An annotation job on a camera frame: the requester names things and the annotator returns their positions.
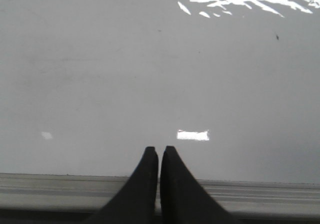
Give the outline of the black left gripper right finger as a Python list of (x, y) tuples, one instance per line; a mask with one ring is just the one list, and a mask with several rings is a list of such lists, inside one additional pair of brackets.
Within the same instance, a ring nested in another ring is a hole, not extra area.
[(236, 224), (197, 182), (177, 150), (167, 146), (161, 164), (160, 203), (164, 224)]

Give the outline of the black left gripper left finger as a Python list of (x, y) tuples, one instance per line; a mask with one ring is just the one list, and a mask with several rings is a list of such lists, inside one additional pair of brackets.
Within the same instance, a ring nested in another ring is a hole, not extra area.
[(159, 159), (146, 147), (134, 172), (117, 194), (87, 224), (151, 224), (155, 215)]

